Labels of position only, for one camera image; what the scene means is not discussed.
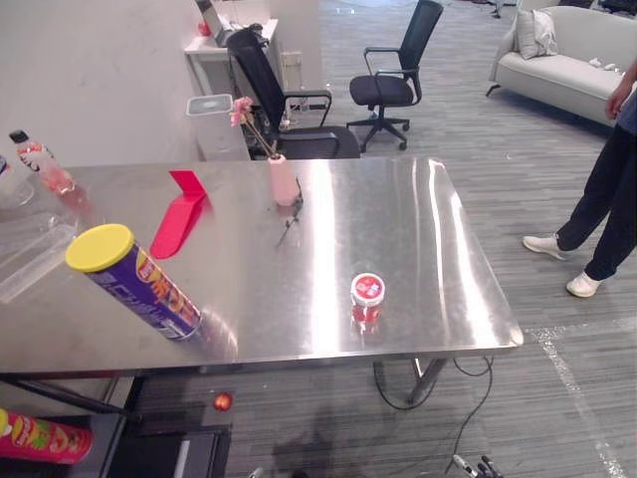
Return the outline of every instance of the trash bin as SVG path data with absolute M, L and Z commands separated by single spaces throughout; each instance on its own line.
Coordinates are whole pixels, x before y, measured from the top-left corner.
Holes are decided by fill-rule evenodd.
M 186 115 L 192 121 L 206 161 L 248 160 L 248 148 L 240 127 L 230 126 L 230 95 L 195 97 L 188 100 Z

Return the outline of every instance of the chair backrest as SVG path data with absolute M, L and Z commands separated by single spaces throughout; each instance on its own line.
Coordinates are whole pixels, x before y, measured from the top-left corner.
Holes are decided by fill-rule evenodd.
M 286 108 L 286 99 L 259 40 L 252 30 L 245 28 L 228 38 L 227 47 L 250 82 L 271 128 L 278 131 Z
M 431 37 L 434 31 L 442 11 L 443 6 L 438 2 L 433 0 L 418 0 L 416 9 L 411 16 L 409 27 L 402 40 L 402 45 L 400 45 L 400 51 L 398 52 L 400 65 L 403 70 L 418 68 L 420 58 L 425 51 L 429 37 Z M 408 77 L 411 78 L 414 88 L 416 89 L 416 97 L 420 100 L 422 92 L 420 91 L 418 74 L 408 75 Z

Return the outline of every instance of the flower stem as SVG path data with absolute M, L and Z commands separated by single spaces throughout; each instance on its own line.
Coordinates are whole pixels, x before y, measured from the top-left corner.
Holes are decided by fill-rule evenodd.
M 255 138 L 261 144 L 261 146 L 266 151 L 269 157 L 274 157 L 277 155 L 277 152 L 274 149 L 272 149 L 272 147 L 261 136 L 261 133 L 257 130 L 257 128 L 252 124 L 252 122 L 249 119 L 245 122 L 245 125 L 248 127 L 250 132 L 255 136 Z

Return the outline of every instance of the chair armrest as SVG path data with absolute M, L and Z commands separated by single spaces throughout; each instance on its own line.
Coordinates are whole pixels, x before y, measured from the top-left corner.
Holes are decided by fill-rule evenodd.
M 498 48 L 498 52 L 496 52 L 496 58 L 494 60 L 493 65 L 491 66 L 491 72 L 489 74 L 489 81 L 494 82 L 496 80 L 496 72 L 498 71 L 498 63 L 500 59 L 509 52 L 514 50 L 516 44 L 516 33 L 518 29 L 518 18 L 514 20 L 514 24 L 511 29 L 505 34 L 503 39 L 500 41 L 500 47 Z
M 367 47 L 362 54 L 362 59 L 365 61 L 365 65 L 367 65 L 367 70 L 369 71 L 369 75 L 373 75 L 371 73 L 371 67 L 369 66 L 369 60 L 367 60 L 367 54 L 369 53 L 398 53 L 400 51 L 399 48 L 388 48 L 388 47 Z
M 392 47 L 367 47 L 365 48 L 365 51 L 363 53 L 363 55 L 367 55 L 368 53 L 371 52 L 375 52 L 375 53 L 398 53 L 400 51 L 399 48 L 392 48 Z
M 297 134 L 289 132 L 279 133 L 279 140 L 283 141 L 333 141 L 334 149 L 331 152 L 331 157 L 335 157 L 338 149 L 340 148 L 340 142 L 338 136 L 330 131 L 316 131 L 316 132 L 299 132 Z
M 409 70 L 385 70 L 385 69 L 381 69 L 381 70 L 377 70 L 374 76 L 377 77 L 378 75 L 410 75 L 412 73 L 418 73 L 418 69 L 417 68 L 411 68 Z
M 325 118 L 327 118 L 327 114 L 331 108 L 331 92 L 329 90 L 300 90 L 297 92 L 284 92 L 283 96 L 286 100 L 288 98 L 327 98 L 327 108 L 325 108 L 325 113 L 322 115 L 319 126 L 322 126 L 325 122 Z
M 329 98 L 331 99 L 331 92 L 329 90 L 300 90 L 293 92 L 283 92 L 283 96 L 286 98 Z

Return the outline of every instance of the purple can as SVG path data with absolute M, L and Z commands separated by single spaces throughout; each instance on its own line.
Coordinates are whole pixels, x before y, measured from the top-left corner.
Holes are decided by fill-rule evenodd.
M 167 339 L 185 339 L 201 323 L 199 309 L 124 225 L 103 224 L 82 233 L 67 249 L 65 259 Z

